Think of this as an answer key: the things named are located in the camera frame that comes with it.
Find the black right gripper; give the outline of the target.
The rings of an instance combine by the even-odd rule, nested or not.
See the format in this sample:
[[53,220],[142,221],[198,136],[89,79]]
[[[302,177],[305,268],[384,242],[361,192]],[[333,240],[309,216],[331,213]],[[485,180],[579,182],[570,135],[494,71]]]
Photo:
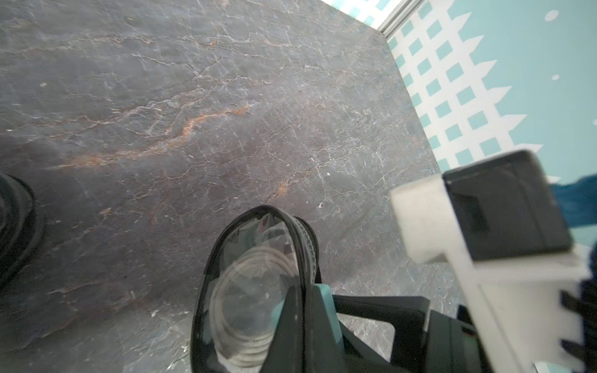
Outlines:
[[334,304],[340,314],[393,326],[393,366],[342,354],[334,341],[320,290],[311,288],[306,308],[303,372],[494,371],[466,306],[458,307],[452,318],[433,310],[428,314],[430,301],[421,296],[335,295]]

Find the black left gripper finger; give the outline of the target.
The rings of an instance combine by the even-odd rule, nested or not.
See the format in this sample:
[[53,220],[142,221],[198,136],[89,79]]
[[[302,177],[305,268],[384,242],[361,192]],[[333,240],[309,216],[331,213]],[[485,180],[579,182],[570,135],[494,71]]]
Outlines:
[[261,373],[303,372],[303,354],[304,302],[299,285],[290,287],[287,292]]

